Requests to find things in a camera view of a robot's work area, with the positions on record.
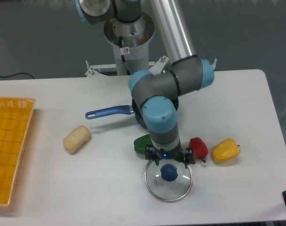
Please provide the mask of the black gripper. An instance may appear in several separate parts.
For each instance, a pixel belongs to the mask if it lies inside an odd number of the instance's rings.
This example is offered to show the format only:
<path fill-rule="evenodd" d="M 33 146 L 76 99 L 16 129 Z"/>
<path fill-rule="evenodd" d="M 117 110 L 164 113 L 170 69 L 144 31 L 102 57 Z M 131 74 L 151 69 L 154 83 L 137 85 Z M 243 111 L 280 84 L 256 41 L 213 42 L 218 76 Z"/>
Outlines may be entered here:
<path fill-rule="evenodd" d="M 171 150 L 162 147 L 160 148 L 156 146 L 153 147 L 152 145 L 146 145 L 145 159 L 154 161 L 156 165 L 159 165 L 160 160 L 173 159 L 182 162 L 185 168 L 196 163 L 196 157 L 193 148 L 188 147 L 185 150 L 182 150 L 180 145 L 176 145 Z"/>

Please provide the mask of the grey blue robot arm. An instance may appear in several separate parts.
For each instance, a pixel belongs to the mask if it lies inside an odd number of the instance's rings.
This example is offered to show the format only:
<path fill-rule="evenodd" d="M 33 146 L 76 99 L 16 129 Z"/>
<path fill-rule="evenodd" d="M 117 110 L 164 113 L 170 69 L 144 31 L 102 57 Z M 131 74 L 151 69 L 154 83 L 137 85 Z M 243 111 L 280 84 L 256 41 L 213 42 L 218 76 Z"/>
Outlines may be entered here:
<path fill-rule="evenodd" d="M 154 19 L 142 11 L 139 0 L 78 0 L 75 4 L 82 21 L 105 23 L 105 36 L 115 48 L 117 72 L 130 76 L 128 87 L 132 96 L 131 105 L 91 111 L 86 118 L 134 113 L 151 138 L 151 144 L 144 149 L 147 160 L 195 163 L 193 149 L 181 148 L 178 98 L 211 85 L 214 69 L 208 60 L 198 57 L 179 1 L 151 1 Z M 171 65 L 167 72 L 157 74 L 148 68 L 148 57 L 141 53 L 155 27 L 159 28 Z"/>

